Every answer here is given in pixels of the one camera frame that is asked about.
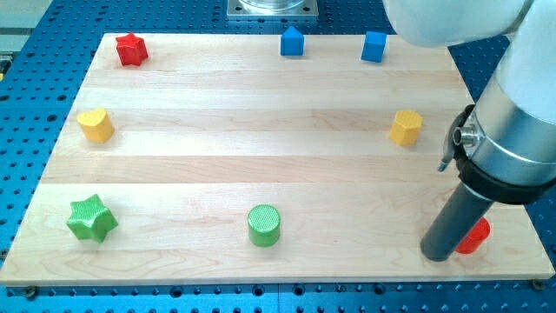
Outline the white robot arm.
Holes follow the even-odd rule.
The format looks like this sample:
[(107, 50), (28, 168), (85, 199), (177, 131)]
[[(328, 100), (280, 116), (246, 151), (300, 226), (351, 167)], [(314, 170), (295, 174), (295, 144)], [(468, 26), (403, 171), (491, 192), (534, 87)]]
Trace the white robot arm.
[(512, 34), (479, 100), (447, 133), (442, 163), (499, 203), (531, 203), (555, 184), (555, 2), (387, 0), (407, 42), (427, 47)]

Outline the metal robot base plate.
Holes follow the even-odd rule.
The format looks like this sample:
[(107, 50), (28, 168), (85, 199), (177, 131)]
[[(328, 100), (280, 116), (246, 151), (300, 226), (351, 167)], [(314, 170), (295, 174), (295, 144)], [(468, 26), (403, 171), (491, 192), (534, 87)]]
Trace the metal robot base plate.
[(317, 0), (228, 0), (227, 16), (233, 18), (318, 17)]

